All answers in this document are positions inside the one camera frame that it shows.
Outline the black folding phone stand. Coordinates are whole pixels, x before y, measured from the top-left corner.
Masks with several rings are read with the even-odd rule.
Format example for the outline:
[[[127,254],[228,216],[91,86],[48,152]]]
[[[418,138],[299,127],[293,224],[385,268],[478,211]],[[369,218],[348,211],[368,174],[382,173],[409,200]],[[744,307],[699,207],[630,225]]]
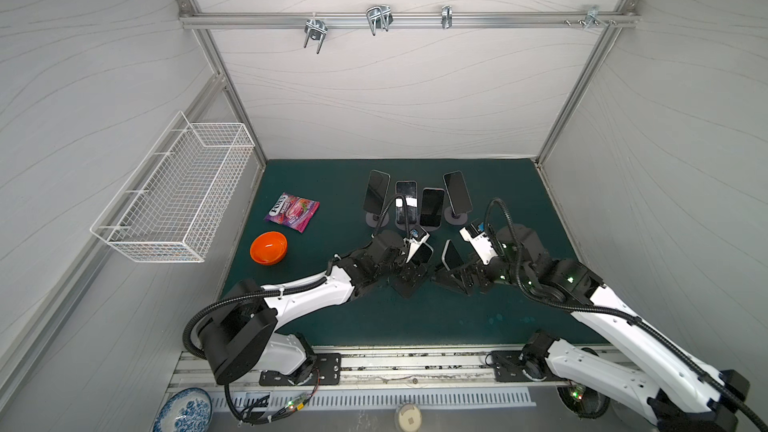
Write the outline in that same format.
[[[427,280],[428,273],[427,265],[408,263],[391,278],[390,285],[401,297],[409,299]]]

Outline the black phone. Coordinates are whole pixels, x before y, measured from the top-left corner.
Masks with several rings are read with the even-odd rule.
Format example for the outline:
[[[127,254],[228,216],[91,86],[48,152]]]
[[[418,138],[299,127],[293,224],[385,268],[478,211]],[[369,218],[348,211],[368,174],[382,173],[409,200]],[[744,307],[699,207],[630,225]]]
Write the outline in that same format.
[[[434,253],[434,250],[430,244],[422,243],[411,254],[409,263],[414,264],[416,266],[427,265],[430,262],[433,253]]]

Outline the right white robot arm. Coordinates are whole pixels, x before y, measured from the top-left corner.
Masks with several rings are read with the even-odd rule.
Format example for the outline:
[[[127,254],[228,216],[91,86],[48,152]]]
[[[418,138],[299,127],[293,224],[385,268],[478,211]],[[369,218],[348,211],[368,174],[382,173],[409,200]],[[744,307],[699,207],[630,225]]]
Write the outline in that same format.
[[[462,239],[473,249],[470,261],[445,266],[438,281],[465,293],[492,285],[514,285],[527,299],[576,319],[625,357],[625,367],[539,330],[513,364],[534,382],[564,380],[573,399],[592,390],[643,416],[659,431],[734,431],[739,414],[758,430],[766,422],[746,403],[750,382],[739,372],[718,370],[682,349],[635,313],[604,280],[576,259],[555,259],[535,231],[513,223],[506,204],[494,198],[486,210],[505,219],[466,224]]]

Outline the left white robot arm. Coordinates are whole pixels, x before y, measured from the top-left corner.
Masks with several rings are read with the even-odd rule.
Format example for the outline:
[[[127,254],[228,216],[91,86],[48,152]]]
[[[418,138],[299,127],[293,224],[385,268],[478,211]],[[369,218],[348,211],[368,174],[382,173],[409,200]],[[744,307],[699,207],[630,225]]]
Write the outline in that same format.
[[[357,300],[405,272],[428,239],[419,224],[406,223],[404,235],[377,224],[364,247],[334,256],[323,272],[275,285],[243,280],[189,319],[182,344],[208,362],[219,385],[252,370],[278,373],[300,384],[313,373],[318,355],[303,336],[278,330],[318,310]]]

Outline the front right phone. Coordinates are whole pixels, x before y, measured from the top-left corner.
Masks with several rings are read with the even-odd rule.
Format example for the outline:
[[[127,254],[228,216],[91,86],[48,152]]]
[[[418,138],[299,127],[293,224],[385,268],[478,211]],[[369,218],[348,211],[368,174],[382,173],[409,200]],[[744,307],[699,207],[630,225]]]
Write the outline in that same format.
[[[454,243],[448,239],[443,247],[441,262],[448,271],[459,269],[465,265],[465,261],[458,252]]]

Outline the grey round stand base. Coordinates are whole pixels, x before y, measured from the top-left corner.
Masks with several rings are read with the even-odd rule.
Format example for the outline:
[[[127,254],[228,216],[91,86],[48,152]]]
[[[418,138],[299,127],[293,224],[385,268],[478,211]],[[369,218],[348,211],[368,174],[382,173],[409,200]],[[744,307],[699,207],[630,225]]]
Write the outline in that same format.
[[[365,222],[368,227],[375,228],[378,223],[381,223],[382,227],[386,227],[390,222],[390,213],[384,213],[382,215],[376,215],[370,212],[365,214]]]

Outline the standing phone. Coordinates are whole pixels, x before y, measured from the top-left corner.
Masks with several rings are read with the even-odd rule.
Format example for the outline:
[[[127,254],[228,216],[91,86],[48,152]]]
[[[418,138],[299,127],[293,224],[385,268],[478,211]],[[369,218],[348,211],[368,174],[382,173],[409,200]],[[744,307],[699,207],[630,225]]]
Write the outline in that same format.
[[[363,210],[366,213],[378,216],[382,212],[389,184],[389,174],[379,170],[370,171],[363,203]]]
[[[436,229],[442,223],[445,190],[442,188],[424,188],[420,207],[420,225],[427,229]]]
[[[465,176],[461,171],[453,171],[443,175],[445,190],[450,203],[451,217],[458,219],[473,210]]]
[[[418,184],[414,180],[397,181],[395,184],[395,218],[396,225],[404,228],[418,223]]]

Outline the far left standing phone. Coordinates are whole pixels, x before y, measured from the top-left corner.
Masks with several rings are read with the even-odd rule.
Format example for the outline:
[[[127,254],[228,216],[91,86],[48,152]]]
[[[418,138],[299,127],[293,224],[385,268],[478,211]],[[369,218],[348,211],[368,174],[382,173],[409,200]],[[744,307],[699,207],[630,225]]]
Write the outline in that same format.
[[[370,171],[363,203],[363,210],[366,213],[378,216],[382,212],[389,184],[389,174],[379,170]]]

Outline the far right standing phone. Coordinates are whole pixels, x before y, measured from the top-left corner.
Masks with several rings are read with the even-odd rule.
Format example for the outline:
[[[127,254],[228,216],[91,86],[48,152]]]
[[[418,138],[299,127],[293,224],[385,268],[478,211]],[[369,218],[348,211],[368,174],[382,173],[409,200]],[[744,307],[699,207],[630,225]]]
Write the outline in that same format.
[[[453,171],[443,175],[445,190],[450,203],[451,217],[458,219],[473,210],[465,176],[461,171]]]

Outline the purple Fox's candy bag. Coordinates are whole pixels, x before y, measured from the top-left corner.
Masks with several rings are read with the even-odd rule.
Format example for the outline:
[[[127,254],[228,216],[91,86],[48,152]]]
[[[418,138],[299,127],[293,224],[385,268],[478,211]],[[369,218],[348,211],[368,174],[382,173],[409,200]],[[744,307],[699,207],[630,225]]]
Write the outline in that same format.
[[[264,220],[303,233],[319,206],[318,201],[283,192]]]

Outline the orange plastic bowl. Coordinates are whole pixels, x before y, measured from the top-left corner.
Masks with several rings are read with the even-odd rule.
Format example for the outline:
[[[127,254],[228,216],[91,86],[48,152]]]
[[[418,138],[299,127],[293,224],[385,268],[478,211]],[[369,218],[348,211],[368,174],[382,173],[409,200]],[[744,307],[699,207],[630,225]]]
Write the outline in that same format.
[[[268,231],[251,243],[249,255],[259,265],[272,266],[285,257],[287,250],[287,238],[281,232]]]

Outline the round white puck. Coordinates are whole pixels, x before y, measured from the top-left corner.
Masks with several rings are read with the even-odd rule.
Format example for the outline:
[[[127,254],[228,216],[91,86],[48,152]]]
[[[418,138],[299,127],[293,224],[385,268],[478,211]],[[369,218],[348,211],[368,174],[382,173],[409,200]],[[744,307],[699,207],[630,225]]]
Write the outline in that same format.
[[[399,432],[419,432],[423,424],[422,412],[413,403],[400,406],[395,414],[395,426]]]

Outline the blue white patterned plate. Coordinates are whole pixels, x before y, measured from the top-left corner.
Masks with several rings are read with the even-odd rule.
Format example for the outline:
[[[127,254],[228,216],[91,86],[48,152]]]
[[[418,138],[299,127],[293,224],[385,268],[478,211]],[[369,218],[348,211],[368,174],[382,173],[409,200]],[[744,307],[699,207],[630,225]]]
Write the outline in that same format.
[[[187,388],[166,401],[154,420],[152,431],[205,432],[212,414],[210,395],[201,388]]]

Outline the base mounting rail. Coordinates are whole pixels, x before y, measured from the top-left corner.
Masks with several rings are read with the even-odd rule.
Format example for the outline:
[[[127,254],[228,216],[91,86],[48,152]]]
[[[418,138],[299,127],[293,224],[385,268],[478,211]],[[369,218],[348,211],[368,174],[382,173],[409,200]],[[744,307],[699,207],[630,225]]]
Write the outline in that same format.
[[[426,388],[428,386],[498,385],[491,369],[491,352],[522,350],[523,344],[479,344],[452,346],[352,347],[315,346],[316,353],[337,353],[341,356],[339,384],[341,389],[363,388]],[[624,366],[632,362],[610,345],[582,345],[598,356]],[[232,391],[253,391],[260,386],[261,370],[255,369],[236,380]],[[178,392],[189,387],[220,391],[207,361],[183,352],[175,366],[166,392]]]

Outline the aluminium crossbar rail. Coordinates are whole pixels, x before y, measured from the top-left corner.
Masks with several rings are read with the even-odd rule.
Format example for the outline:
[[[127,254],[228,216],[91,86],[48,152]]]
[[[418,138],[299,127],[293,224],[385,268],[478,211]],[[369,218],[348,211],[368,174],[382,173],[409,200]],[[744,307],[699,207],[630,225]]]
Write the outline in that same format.
[[[176,0],[179,20],[190,30],[317,30],[369,29],[543,29],[630,28],[641,21],[632,9],[618,12],[467,12],[445,5],[427,12],[395,11],[384,5],[363,12],[199,12],[191,0]]]

